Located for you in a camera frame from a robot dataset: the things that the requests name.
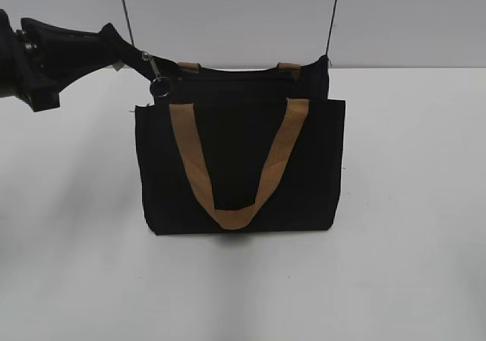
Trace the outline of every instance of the metal clip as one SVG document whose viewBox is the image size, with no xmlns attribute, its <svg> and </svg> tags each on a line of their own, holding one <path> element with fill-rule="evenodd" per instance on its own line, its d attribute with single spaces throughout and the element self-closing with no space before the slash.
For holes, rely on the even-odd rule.
<svg viewBox="0 0 486 341">
<path fill-rule="evenodd" d="M 150 83 L 150 92 L 152 93 L 152 95 L 156 98 L 163 98 L 164 96 L 168 96 L 172 92 L 172 89 L 174 87 L 172 80 L 169 77 L 163 77 L 160 74 L 159 68 L 157 67 L 157 64 L 155 63 L 155 60 L 153 59 L 153 56 L 151 54 L 146 51 L 142 51 L 142 59 L 150 63 L 153 74 L 155 75 L 155 79 L 153 79 Z M 163 86 L 163 83 L 167 83 L 167 81 L 169 81 L 169 88 Z"/>
</svg>

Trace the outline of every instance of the black mount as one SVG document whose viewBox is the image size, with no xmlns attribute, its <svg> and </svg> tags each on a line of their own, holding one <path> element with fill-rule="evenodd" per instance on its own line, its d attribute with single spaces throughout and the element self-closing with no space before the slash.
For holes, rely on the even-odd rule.
<svg viewBox="0 0 486 341">
<path fill-rule="evenodd" d="M 16 96 L 34 112 L 58 108 L 69 84 L 119 61 L 98 33 L 32 18 L 21 18 L 21 27 L 14 33 L 0 9 L 0 98 Z"/>
</svg>

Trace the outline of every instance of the bag handle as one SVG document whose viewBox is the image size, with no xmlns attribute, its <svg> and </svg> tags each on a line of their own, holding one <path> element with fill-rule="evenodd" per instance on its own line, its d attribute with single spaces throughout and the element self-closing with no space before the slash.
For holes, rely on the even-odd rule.
<svg viewBox="0 0 486 341">
<path fill-rule="evenodd" d="M 298 81 L 301 75 L 301 65 L 293 62 L 279 62 L 277 68 L 280 71 L 290 71 L 294 81 Z"/>
<path fill-rule="evenodd" d="M 169 104 L 169 111 L 185 174 L 194 196 L 207 213 L 224 229 L 246 227 L 278 187 L 302 125 L 308 116 L 309 99 L 287 98 L 286 113 L 273 139 L 260 176 L 254 204 L 239 210 L 215 208 L 211 179 L 194 117 L 194 104 Z"/>
</svg>

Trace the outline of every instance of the metal key ring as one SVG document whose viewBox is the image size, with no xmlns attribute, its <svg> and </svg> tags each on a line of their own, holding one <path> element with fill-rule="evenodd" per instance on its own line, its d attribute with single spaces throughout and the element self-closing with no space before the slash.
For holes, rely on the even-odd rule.
<svg viewBox="0 0 486 341">
<path fill-rule="evenodd" d="M 160 84 L 164 81 L 165 82 L 169 81 L 169 89 L 164 94 L 161 94 L 160 92 L 157 91 L 157 84 Z M 152 93 L 153 97 L 155 98 L 164 98 L 168 96 L 173 90 L 174 90 L 174 83 L 170 77 L 156 77 L 150 83 L 150 93 Z"/>
<path fill-rule="evenodd" d="M 174 82 L 170 77 L 163 77 L 160 74 L 160 71 L 157 67 L 157 64 L 155 63 L 155 60 L 151 54 L 149 54 L 146 51 L 142 51 L 142 59 L 144 61 L 148 61 L 150 63 L 150 66 L 152 67 L 153 74 L 155 75 L 155 78 L 152 80 L 150 83 L 150 92 L 152 93 L 154 98 L 163 98 L 165 96 L 168 96 L 174 89 Z M 160 94 L 160 92 L 156 91 L 156 85 L 160 84 L 162 81 L 169 81 L 169 90 L 165 92 L 164 94 Z"/>
</svg>

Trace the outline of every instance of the white wall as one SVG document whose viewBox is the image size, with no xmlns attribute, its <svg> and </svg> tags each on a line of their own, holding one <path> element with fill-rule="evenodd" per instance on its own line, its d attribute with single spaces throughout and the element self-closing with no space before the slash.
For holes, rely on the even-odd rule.
<svg viewBox="0 0 486 341">
<path fill-rule="evenodd" d="M 331 70 L 328 232 L 152 234 L 132 70 L 0 99 L 0 339 L 486 339 L 486 69 Z"/>
<path fill-rule="evenodd" d="M 126 0 L 135 45 L 216 68 L 302 65 L 326 48 L 334 0 Z M 121 0 L 0 0 L 21 17 L 74 30 L 112 22 L 129 40 Z M 486 0 L 339 0 L 336 68 L 486 67 Z"/>
</svg>

